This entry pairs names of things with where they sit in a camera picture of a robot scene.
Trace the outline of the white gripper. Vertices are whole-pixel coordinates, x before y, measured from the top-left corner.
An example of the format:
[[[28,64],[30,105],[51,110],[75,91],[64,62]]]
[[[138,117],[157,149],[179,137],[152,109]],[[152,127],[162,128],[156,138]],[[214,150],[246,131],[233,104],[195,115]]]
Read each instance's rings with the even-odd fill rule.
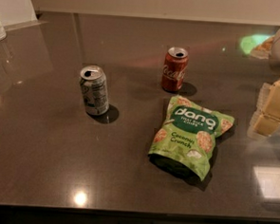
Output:
[[[280,29],[273,38],[269,62],[271,70],[280,76]],[[280,119],[280,80],[273,84],[262,84],[256,106],[265,116],[257,111],[253,113],[247,136],[264,140],[280,127],[280,122],[273,120]]]

